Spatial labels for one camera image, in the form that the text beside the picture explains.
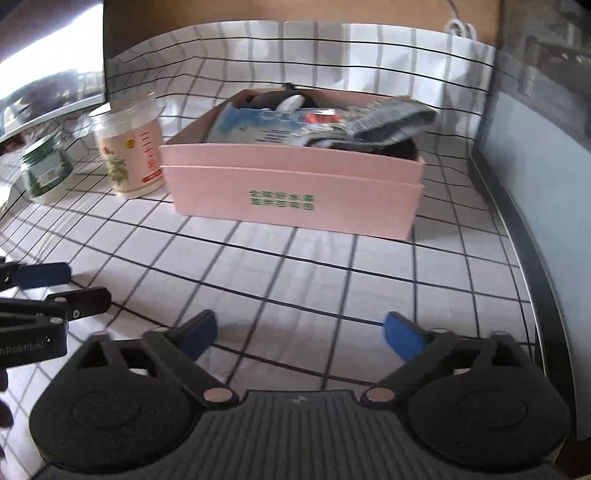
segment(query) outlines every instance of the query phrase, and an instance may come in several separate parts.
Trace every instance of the white object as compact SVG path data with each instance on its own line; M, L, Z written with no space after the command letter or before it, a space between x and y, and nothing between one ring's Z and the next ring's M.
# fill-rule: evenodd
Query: white object
M456 35L458 37L469 38L474 41L478 41L478 32L476 27L471 23L465 23L459 18L452 18L445 24L444 31L450 35Z
M305 101L306 99L303 95L292 95L277 105L275 111L283 113L295 112Z

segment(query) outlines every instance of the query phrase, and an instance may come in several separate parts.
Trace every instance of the pink cardboard box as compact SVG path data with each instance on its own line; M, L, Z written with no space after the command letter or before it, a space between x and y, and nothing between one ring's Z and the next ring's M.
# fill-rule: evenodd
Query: pink cardboard box
M243 90L228 102L267 90ZM367 93L307 90L322 106L366 105ZM161 147L174 207L183 215L408 237L424 161L285 145L200 143L213 108Z

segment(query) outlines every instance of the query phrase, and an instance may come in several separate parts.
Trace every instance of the screw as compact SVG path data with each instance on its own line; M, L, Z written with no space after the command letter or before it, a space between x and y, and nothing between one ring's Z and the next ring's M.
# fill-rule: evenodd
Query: screw
M211 403L224 403L234 396L234 392L228 388L210 388L203 393L203 398Z
M373 401L376 403L386 403L392 401L396 394L390 390L389 388L370 388L367 392L365 392L365 397L369 401Z

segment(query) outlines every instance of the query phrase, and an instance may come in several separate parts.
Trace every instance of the white grid tablecloth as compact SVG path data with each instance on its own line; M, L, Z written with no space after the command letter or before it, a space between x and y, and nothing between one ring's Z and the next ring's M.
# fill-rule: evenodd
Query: white grid tablecloth
M116 197L85 113L46 125L63 127L75 162L69 189L55 204L37 205L17 181L0 220L0 249L11 261L69 262L73 283L1 295L42 299L105 286L113 306L71 322L67 357L9 370L1 398L15 426L0 433L7 480L28 478L42 464L28 416L96 330L136 338L213 309L219 338L199 364L241 394L363 391L402 364L382 336L389 310L471 337L504 330L531 353L534 314L515 251L467 176L492 56L492 47L410 28L253 21L184 28L108 62L112 94L155 90L163 100L166 137L248 87L289 81L411 95L440 112L416 138L427 162L425 195L407 241L190 218L174 212L166 187ZM18 178L18 156L1 159L6 184Z

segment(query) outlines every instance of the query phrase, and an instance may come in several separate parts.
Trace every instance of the green jar lid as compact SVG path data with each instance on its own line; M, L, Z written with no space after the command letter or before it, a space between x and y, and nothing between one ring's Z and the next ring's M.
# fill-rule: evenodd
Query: green jar lid
M57 139L55 135L46 135L37 140L33 145L21 154L21 162L31 166L47 158L57 149Z

